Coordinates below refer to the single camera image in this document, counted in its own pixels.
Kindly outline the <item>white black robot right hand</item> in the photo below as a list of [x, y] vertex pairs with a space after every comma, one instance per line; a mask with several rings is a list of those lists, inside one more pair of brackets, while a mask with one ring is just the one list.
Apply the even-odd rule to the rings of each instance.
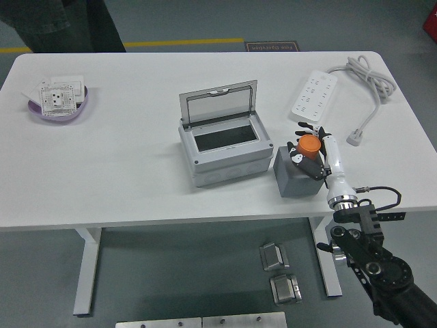
[[346, 181], [337, 140], [322, 126], [299, 122], [300, 138], [295, 145], [287, 143], [293, 165], [314, 180], [324, 180], [328, 189], [327, 202], [333, 210], [358, 206], [356, 191]]

